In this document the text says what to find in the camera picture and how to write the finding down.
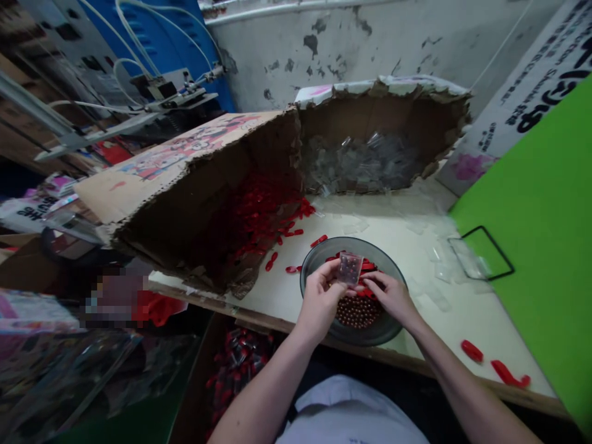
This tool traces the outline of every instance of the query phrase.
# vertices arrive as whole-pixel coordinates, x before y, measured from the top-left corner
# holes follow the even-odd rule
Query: transparent plastic case
[[[341,259],[341,264],[337,272],[337,280],[343,282],[348,287],[355,287],[358,285],[360,279],[364,258],[351,253],[341,253],[339,258]]]

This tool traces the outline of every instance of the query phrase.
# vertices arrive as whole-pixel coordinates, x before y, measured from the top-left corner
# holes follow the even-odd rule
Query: white table
[[[442,263],[454,270],[452,277],[457,282],[462,280],[458,261],[454,255],[446,254],[442,247],[447,244],[446,237],[459,237],[451,220],[444,214],[444,210],[455,200],[456,197],[433,178],[418,180],[410,190],[388,196],[312,198],[313,205],[321,202],[318,206],[324,207],[320,212],[325,217],[313,215],[304,220],[296,219],[294,229],[304,229],[304,235],[284,238],[284,245],[275,245],[268,252],[254,288],[244,299],[198,293],[185,286],[182,280],[160,272],[150,275],[150,287],[162,294],[256,325],[290,331],[298,317],[302,296],[299,276],[287,274],[285,268],[301,265],[310,251],[310,244],[323,234],[329,237],[343,236],[344,227],[353,224],[361,227],[367,223],[368,227],[364,231],[349,236],[371,242],[395,261],[408,281],[411,296],[421,315],[476,376],[481,377],[502,399],[555,416],[568,417],[489,285],[468,279],[461,284],[454,279],[446,283],[435,277],[435,263],[429,255],[434,246],[440,254],[445,253]],[[273,269],[266,272],[265,264],[273,251],[277,251],[279,256]],[[439,308],[426,294],[432,293],[434,286],[445,297],[449,310],[442,311],[446,303],[440,304]],[[464,354],[460,347],[464,339],[470,340],[483,351],[483,364],[473,362]],[[327,343],[348,352],[431,375],[417,344],[405,330],[379,347],[352,347],[332,339],[328,339]],[[528,374],[532,378],[528,390],[503,385],[489,363],[494,359],[506,364],[516,377]]]

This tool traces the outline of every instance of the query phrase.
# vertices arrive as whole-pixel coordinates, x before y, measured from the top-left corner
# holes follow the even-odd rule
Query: cardboard
[[[313,136],[339,146],[347,137],[367,140],[375,131],[403,134],[421,150],[425,165],[421,176],[426,178],[464,135],[471,121],[470,97],[468,89],[429,75],[380,76],[303,88],[295,101],[302,124],[302,154],[310,149],[307,142]]]
[[[46,293],[58,280],[60,266],[41,250],[39,234],[0,236],[0,248],[18,247],[0,260],[0,288]]]
[[[242,298],[263,257],[247,254],[228,264],[231,245],[216,236],[210,220],[251,171],[302,191],[301,138],[342,141],[382,129],[405,132],[421,146],[429,174],[469,119],[469,92],[429,76],[307,90],[297,107],[223,115],[80,182],[75,191],[112,247],[192,287]],[[293,211],[286,206],[284,213]]]
[[[104,224],[113,247],[193,286],[244,296],[257,278],[261,256],[212,276],[213,258],[224,239],[208,251],[193,251],[197,236],[208,239],[208,222],[230,191],[250,171],[282,176],[301,189],[296,170],[300,126],[295,109],[226,114],[194,128],[75,186]]]
[[[590,74],[592,2],[563,3],[458,142],[437,179],[463,195]]]
[[[32,78],[22,72],[21,69],[12,63],[4,54],[0,54],[0,70],[20,85],[25,85],[33,81]]]

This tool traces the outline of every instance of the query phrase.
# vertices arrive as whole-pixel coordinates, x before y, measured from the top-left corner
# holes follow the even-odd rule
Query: white tube
[[[137,6],[139,8],[145,9],[150,11],[151,13],[153,13],[154,15],[160,17],[161,19],[165,20],[166,22],[170,23],[171,26],[175,27],[177,30],[179,30],[185,37],[187,37],[191,43],[193,43],[195,45],[195,47],[197,48],[197,50],[199,52],[202,53],[202,56],[204,57],[205,61],[208,64],[208,68],[210,69],[210,71],[212,70],[212,64],[210,63],[210,61],[208,60],[208,58],[205,56],[205,53],[202,51],[202,49],[199,47],[199,45],[195,42],[195,40],[193,40],[189,34],[187,34],[185,31],[183,31],[179,26],[177,26],[177,24],[175,24],[175,22],[172,22],[171,20],[169,20],[168,18],[166,18],[164,15],[162,15],[161,13],[153,10],[153,8],[151,8],[148,5],[145,5],[142,2],[136,1],[136,0],[116,0],[116,2],[121,2],[121,3],[129,3],[132,4],[134,6]]]
[[[134,57],[134,59],[136,60],[136,62],[138,63],[138,66],[140,66],[140,68],[142,68],[142,71],[144,72],[144,75],[148,78],[151,79],[152,75],[150,74],[150,72],[146,69],[146,67],[142,64],[142,62],[140,61],[140,59],[138,58],[138,56],[136,55],[135,52],[133,52],[130,48],[130,46],[128,45],[128,43],[123,39],[123,37],[121,37],[121,34],[119,34],[119,32],[117,32],[117,30],[111,25],[111,23],[109,23],[107,21],[107,19],[105,19],[105,17],[103,17],[101,15],[101,13],[99,11],[97,11],[93,5],[91,5],[89,2],[87,2],[87,0],[80,0],[80,3],[84,4],[88,9],[90,9],[92,12],[94,12],[96,14],[96,16],[107,25],[107,27],[113,31],[113,33],[119,38],[119,40],[121,40],[121,42],[123,43],[123,45],[127,48],[127,50],[129,51],[129,53],[131,54],[132,57]]]
[[[214,40],[214,37],[212,37],[212,34],[210,34],[210,31],[208,30],[208,28],[206,28],[205,25],[202,22],[200,22],[199,19],[195,15],[193,15],[192,13],[190,13],[182,8],[176,7],[176,6],[153,6],[153,5],[150,5],[149,7],[151,9],[156,9],[156,10],[175,10],[175,11],[187,14],[192,19],[194,19],[197,22],[197,24],[200,25],[203,28],[203,30],[206,31],[208,33],[208,35],[210,36],[210,40],[212,41],[212,43],[216,47],[216,52],[218,53],[218,58],[220,59],[220,63],[222,63],[222,53],[220,52],[220,48],[218,47],[218,44]]]
[[[99,109],[106,109],[106,110],[110,110],[110,111],[116,111],[118,113],[121,114],[143,114],[144,111],[143,110],[126,110],[126,109],[122,109],[122,108],[115,108],[115,107],[107,107],[107,106],[103,106],[103,105],[96,105],[96,104],[90,104],[90,103],[86,103],[86,102],[78,102],[78,101],[73,101],[74,103],[76,103],[77,105],[80,106],[87,106],[89,108],[99,108]],[[56,107],[58,105],[72,105],[72,101],[56,101],[56,102],[51,102],[49,104],[50,107]]]
[[[121,92],[129,99],[130,102],[135,103],[136,105],[140,105],[141,107],[143,107],[144,105],[142,105],[141,103],[136,102],[134,99],[132,99],[131,96],[128,95],[127,92],[125,92],[125,88],[123,87],[123,85],[121,84],[121,82],[119,81],[119,79],[117,78],[117,68],[119,66],[121,66],[121,64],[123,62],[133,63],[133,64],[139,66],[139,64],[136,61],[132,60],[132,59],[117,59],[115,61],[115,64],[113,65],[113,76],[115,77],[115,81],[117,82],[117,86],[119,86],[119,88],[121,89]]]
[[[158,70],[157,66],[154,64],[154,62],[150,58],[150,56],[148,55],[148,52],[146,52],[146,50],[144,49],[144,46],[142,45],[142,43],[140,42],[140,40],[136,36],[134,30],[131,29],[130,24],[128,23],[127,19],[123,15],[123,11],[121,10],[121,0],[115,0],[115,10],[117,12],[117,15],[119,16],[119,19],[121,20],[121,23],[123,24],[123,27],[128,32],[129,37],[136,44],[137,49],[140,51],[140,54],[142,54],[144,56],[144,58],[146,59],[146,61],[148,62],[148,64],[152,68],[152,70],[154,71],[154,73],[157,76],[160,76],[161,73]]]

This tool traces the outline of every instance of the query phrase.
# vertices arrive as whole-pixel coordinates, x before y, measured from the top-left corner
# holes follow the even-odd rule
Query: cartoon print
[[[119,171],[153,180],[175,163],[193,157],[200,151],[214,151],[222,146],[222,137],[237,128],[243,130],[257,126],[261,115],[228,115],[210,125],[200,126],[188,136],[180,136],[165,142],[158,151],[139,155],[132,162],[121,166]]]
[[[492,157],[489,155],[479,154],[473,156],[471,154],[461,154],[458,161],[453,164],[456,178],[459,180],[477,182],[491,166],[497,162],[499,157]]]

